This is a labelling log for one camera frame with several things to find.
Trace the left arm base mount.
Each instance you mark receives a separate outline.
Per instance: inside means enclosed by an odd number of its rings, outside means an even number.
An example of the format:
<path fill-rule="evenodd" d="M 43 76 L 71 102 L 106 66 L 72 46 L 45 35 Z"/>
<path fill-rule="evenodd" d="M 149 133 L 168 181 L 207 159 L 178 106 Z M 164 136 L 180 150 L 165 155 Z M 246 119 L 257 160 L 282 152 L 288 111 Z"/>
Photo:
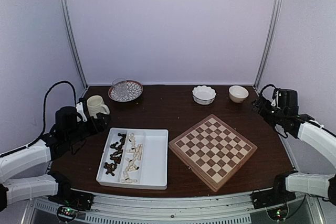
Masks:
<path fill-rule="evenodd" d="M 58 193 L 53 196 L 48 196 L 49 201 L 81 211 L 90 210 L 93 199 L 93 194 L 76 190 L 71 190 L 70 193 L 67 194 Z"/>

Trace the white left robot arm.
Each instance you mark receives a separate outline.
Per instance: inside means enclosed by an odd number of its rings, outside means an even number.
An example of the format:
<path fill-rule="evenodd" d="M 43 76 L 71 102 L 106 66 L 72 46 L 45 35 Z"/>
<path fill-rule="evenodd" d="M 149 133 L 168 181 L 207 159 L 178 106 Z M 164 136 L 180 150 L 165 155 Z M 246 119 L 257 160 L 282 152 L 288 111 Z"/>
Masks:
<path fill-rule="evenodd" d="M 1 154 L 1 209 L 39 196 L 56 196 L 64 205 L 71 205 L 76 199 L 75 192 L 70 189 L 70 180 L 59 172 L 26 179 L 12 178 L 33 166 L 54 161 L 68 151 L 76 154 L 73 146 L 105 131 L 110 119 L 109 112 L 90 116 L 66 106 L 56 112 L 55 124 L 49 133 L 43 132 L 31 143 Z"/>

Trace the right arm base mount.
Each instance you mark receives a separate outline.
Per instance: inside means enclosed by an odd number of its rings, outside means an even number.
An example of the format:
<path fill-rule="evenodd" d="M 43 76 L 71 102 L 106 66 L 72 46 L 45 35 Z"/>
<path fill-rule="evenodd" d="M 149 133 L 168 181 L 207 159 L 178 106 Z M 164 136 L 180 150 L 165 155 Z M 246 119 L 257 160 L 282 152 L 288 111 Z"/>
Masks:
<path fill-rule="evenodd" d="M 273 189 L 254 192 L 250 197 L 255 210 L 286 204 L 286 202 L 296 199 L 293 192 L 285 192 L 284 195 L 277 196 Z"/>

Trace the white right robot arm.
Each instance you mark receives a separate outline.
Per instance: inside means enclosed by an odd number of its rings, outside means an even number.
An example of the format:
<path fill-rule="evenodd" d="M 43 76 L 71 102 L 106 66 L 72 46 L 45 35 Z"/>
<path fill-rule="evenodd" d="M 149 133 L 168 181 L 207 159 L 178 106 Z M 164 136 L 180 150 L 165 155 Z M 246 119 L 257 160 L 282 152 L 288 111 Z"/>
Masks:
<path fill-rule="evenodd" d="M 282 138 L 289 135 L 307 143 L 335 166 L 335 134 L 308 114 L 299 114 L 298 93 L 292 89 L 265 85 L 253 102 L 253 109 Z M 274 179 L 269 192 L 272 203 L 279 204 L 289 193 L 304 193 L 335 205 L 335 175 L 287 172 Z"/>

